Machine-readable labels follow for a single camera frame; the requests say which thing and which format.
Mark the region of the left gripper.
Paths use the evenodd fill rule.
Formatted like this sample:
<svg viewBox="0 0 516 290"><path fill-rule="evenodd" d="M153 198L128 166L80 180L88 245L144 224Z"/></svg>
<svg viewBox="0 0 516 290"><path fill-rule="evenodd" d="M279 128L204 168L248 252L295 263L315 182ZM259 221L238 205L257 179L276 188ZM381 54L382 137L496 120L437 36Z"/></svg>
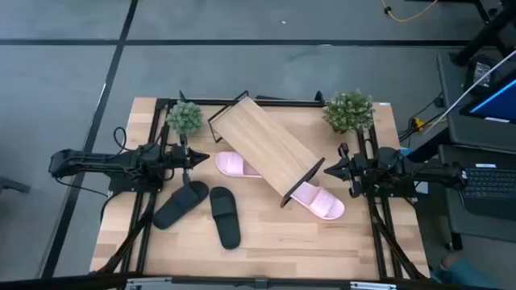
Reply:
<svg viewBox="0 0 516 290"><path fill-rule="evenodd" d="M190 183L189 171L209 158L209 154L195 151L192 148L189 149L186 134L180 134L179 143L173 143L171 150L164 154L162 168L172 171L176 168L182 168L182 182L184 186L187 186Z"/></svg>

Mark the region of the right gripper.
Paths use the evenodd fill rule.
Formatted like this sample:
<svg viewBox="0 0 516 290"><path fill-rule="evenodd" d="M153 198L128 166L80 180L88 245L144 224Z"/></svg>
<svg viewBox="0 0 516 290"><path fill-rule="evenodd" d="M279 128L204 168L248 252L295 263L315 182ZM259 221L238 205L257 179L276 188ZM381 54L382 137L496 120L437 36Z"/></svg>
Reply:
<svg viewBox="0 0 516 290"><path fill-rule="evenodd" d="M364 189L360 181L364 170L354 157L349 157L348 153L349 147L347 143L341 143L339 145L341 160L337 164L326 168L325 173L342 181L348 181L350 184L349 194L351 198L357 198L360 195L364 195Z"/></svg>

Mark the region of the pink slide sandal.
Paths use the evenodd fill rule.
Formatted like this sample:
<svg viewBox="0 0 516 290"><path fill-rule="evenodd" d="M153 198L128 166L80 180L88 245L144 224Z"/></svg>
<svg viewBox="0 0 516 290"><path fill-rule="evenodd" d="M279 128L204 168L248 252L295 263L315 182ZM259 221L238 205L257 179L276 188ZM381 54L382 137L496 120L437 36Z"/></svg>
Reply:
<svg viewBox="0 0 516 290"><path fill-rule="evenodd" d="M254 169L238 152L223 151L215 157L217 169L230 177L261 178Z"/></svg>
<svg viewBox="0 0 516 290"><path fill-rule="evenodd" d="M323 220L340 218L345 210L343 202L320 186L303 182L290 197Z"/></svg>

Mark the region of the black slide sandal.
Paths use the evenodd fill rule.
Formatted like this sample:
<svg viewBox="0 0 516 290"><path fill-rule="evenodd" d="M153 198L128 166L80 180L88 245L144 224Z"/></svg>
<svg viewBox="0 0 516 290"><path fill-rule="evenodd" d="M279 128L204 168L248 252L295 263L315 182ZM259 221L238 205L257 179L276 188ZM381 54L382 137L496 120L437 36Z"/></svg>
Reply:
<svg viewBox="0 0 516 290"><path fill-rule="evenodd" d="M233 193L225 187L210 190L210 206L220 242L224 249L233 250L240 245L238 210Z"/></svg>
<svg viewBox="0 0 516 290"><path fill-rule="evenodd" d="M173 192L171 197L154 213L152 224L166 230L208 196L209 188L201 181L190 181Z"/></svg>

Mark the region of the round green plant white pot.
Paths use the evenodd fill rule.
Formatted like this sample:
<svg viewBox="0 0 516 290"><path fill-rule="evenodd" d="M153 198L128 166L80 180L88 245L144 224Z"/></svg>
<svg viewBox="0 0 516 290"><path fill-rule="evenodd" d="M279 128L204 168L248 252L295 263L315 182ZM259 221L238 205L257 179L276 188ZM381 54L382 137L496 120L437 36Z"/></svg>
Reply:
<svg viewBox="0 0 516 290"><path fill-rule="evenodd" d="M202 127L201 106L193 102L178 101L166 115L167 124L180 134L193 134Z"/></svg>

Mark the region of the white flowering potted plant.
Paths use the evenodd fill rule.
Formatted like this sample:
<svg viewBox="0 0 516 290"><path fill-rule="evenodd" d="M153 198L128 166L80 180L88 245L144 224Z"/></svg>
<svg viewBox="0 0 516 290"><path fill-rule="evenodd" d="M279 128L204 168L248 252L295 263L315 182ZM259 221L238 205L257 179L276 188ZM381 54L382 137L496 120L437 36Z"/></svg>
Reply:
<svg viewBox="0 0 516 290"><path fill-rule="evenodd" d="M337 93L323 107L323 120L338 134L363 131L374 125L372 98L359 90Z"/></svg>

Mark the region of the grey side desk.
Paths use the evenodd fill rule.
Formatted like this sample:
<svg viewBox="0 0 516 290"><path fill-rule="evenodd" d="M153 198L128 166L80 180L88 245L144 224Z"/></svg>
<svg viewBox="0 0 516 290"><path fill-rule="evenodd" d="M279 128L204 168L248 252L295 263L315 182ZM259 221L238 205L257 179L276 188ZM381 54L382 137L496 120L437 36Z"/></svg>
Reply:
<svg viewBox="0 0 516 290"><path fill-rule="evenodd" d="M445 106L450 106L464 91L466 68L454 65L447 52L440 52L436 63ZM516 169L516 124L462 115L460 110L471 100L469 95L461 98L447 115L449 142L438 146L439 159L465 168L493 164ZM476 201L473 208L480 211L476 215L467 211L457 191L448 189L445 198L453 234L516 242L516 201Z"/></svg>

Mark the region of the black laptop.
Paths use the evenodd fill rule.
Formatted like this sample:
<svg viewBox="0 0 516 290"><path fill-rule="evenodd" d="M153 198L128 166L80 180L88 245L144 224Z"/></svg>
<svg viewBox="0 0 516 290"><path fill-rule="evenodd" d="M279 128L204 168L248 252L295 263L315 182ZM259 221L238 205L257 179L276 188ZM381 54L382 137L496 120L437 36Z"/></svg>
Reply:
<svg viewBox="0 0 516 290"><path fill-rule="evenodd" d="M465 168L468 185L460 192L471 214L516 221L516 168Z"/></svg>

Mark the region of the person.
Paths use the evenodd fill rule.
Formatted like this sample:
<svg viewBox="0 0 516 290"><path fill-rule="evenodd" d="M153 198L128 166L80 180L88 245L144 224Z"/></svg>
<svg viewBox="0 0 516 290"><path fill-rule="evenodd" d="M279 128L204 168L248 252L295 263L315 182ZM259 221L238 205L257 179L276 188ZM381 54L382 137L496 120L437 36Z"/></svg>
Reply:
<svg viewBox="0 0 516 290"><path fill-rule="evenodd" d="M462 284L472 287L498 288L498 284L472 265L459 251L450 251L431 270L431 278L442 284Z"/></svg>

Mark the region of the black device with label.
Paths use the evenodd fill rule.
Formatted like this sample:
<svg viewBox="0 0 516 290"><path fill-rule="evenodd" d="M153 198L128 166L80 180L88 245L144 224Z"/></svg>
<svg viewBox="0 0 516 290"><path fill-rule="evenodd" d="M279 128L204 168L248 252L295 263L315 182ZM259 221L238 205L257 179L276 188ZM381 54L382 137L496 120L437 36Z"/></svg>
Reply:
<svg viewBox="0 0 516 290"><path fill-rule="evenodd" d="M467 88L479 81L491 68L494 67L495 64L495 59L486 55L474 56L468 63L464 90L467 90ZM495 89L496 83L496 73L492 72L481 82L475 85L469 93L475 97L484 97Z"/></svg>

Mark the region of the monitor with blue screen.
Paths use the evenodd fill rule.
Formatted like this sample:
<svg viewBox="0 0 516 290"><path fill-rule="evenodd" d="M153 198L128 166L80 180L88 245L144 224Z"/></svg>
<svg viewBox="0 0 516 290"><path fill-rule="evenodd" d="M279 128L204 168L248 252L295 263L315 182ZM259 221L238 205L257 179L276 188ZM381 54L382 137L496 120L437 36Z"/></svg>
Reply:
<svg viewBox="0 0 516 290"><path fill-rule="evenodd" d="M501 83L486 98L471 101L460 113L474 118L516 123L516 77Z"/></svg>

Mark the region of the grey floor stand foot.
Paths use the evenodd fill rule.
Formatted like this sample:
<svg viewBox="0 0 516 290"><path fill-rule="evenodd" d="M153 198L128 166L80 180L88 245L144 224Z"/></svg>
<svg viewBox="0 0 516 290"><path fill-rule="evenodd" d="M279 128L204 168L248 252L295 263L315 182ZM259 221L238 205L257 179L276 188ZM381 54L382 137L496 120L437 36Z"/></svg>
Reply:
<svg viewBox="0 0 516 290"><path fill-rule="evenodd" d="M19 193L29 193L31 190L31 187L22 183L19 183L17 181L14 181L12 179L6 178L4 176L0 176L0 194L4 190L14 190Z"/></svg>

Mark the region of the black stand leg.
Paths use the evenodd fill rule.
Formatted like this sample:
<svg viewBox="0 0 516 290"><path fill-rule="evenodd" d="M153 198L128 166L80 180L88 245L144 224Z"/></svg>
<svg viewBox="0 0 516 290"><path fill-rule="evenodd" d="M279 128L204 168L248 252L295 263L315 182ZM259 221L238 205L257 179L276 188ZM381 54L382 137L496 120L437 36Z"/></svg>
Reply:
<svg viewBox="0 0 516 290"><path fill-rule="evenodd" d="M493 45L502 56L508 56L514 49L509 50L499 38L498 33L509 23L516 22L516 0L498 0L501 1L501 11L492 19L483 7L481 0L469 1L475 5L484 26L464 48L458 53L450 55L450 61L463 67L486 45Z"/></svg>

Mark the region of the wooden shelf with black frame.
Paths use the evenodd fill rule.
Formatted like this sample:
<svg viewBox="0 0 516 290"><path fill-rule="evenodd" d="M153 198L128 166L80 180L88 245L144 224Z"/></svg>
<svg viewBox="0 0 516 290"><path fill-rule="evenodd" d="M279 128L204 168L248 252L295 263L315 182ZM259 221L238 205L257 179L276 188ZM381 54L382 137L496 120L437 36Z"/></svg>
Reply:
<svg viewBox="0 0 516 290"><path fill-rule="evenodd" d="M282 196L280 207L323 165L245 91L208 118L216 143L224 140Z"/></svg>

